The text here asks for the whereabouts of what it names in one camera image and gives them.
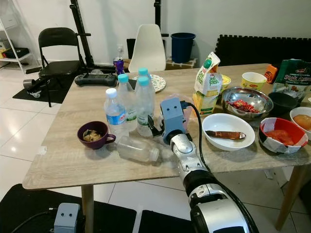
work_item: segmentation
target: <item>metal bowl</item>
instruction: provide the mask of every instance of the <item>metal bowl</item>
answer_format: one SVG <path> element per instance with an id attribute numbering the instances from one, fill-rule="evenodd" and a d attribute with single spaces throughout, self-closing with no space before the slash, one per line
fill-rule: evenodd
<path id="1" fill-rule="evenodd" d="M 259 110 L 259 113 L 249 113 L 234 108 L 229 103 L 237 100 L 243 100 Z M 232 87 L 223 91 L 222 106 L 226 113 L 240 117 L 246 121 L 252 121 L 266 117 L 273 109 L 272 100 L 264 93 L 243 87 Z"/>

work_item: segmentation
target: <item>white plastic chair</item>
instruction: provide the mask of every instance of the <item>white plastic chair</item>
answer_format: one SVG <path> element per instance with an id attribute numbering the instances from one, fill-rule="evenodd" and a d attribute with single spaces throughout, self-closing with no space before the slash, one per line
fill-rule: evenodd
<path id="1" fill-rule="evenodd" d="M 145 67 L 148 71 L 158 71 L 165 70 L 165 66 L 165 50 L 159 26 L 140 25 L 128 70 L 138 72 L 139 68 Z"/>

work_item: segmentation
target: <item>white wall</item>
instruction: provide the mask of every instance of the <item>white wall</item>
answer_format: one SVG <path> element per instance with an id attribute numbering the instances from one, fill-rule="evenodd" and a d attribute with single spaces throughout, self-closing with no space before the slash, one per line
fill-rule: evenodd
<path id="1" fill-rule="evenodd" d="M 13 0 L 35 42 L 48 27 L 76 31 L 70 0 Z M 135 38 L 142 23 L 154 23 L 154 0 L 80 0 L 80 10 L 95 63 L 111 64 L 117 44 Z M 219 34 L 311 37 L 310 0 L 162 0 L 162 32 L 196 34 L 193 55 L 199 65 L 215 50 Z M 167 55 L 171 54 L 167 39 Z M 46 52 L 49 60 L 75 59 L 75 50 Z"/>

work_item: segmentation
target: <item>bottle label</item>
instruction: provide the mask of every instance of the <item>bottle label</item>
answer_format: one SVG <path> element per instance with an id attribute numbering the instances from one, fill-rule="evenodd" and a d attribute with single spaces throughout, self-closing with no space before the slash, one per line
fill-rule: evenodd
<path id="1" fill-rule="evenodd" d="M 106 114 L 107 121 L 110 125 L 121 125 L 126 120 L 125 111 L 121 112 L 118 116 L 109 116 Z"/>
<path id="2" fill-rule="evenodd" d="M 135 120 L 136 119 L 136 110 L 134 109 L 134 110 L 129 110 L 128 112 L 127 112 L 127 118 L 126 118 L 126 120 L 127 121 L 131 121 L 131 120 Z"/>
<path id="3" fill-rule="evenodd" d="M 139 125 L 148 125 L 148 115 L 140 115 L 137 116 L 137 122 Z"/>

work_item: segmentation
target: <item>wooden table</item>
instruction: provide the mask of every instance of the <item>wooden table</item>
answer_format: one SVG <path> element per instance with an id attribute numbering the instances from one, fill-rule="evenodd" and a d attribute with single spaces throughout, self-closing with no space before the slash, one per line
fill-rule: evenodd
<path id="1" fill-rule="evenodd" d="M 219 67 L 219 72 L 232 79 L 230 86 L 239 86 L 244 72 L 263 74 L 267 64 Z M 166 88 L 156 94 L 155 116 L 159 115 L 160 102 L 168 95 L 179 93 L 191 98 L 195 75 L 198 69 L 168 70 L 153 72 L 165 78 Z M 265 84 L 262 91 L 269 93 L 272 86 Z M 121 159 L 115 146 L 91 150 L 84 147 L 76 134 L 80 126 L 89 121 L 106 122 L 103 104 L 103 86 L 78 87 L 72 84 L 42 145 L 47 146 L 44 155 L 36 155 L 23 181 L 26 189 L 51 189 L 70 186 L 82 187 L 83 211 L 86 214 L 86 232 L 93 232 L 93 185 L 176 177 L 172 167 L 162 163 L 159 166 L 144 166 Z M 192 117 L 188 130 L 198 146 L 198 123 Z M 255 142 L 242 150 L 223 151 L 212 146 L 203 138 L 203 154 L 212 172 L 230 172 L 252 169 L 269 169 L 294 166 L 289 188 L 277 220 L 279 230 L 299 192 L 308 164 L 311 163 L 311 146 L 291 155 L 275 155 L 263 149 L 256 136 Z"/>

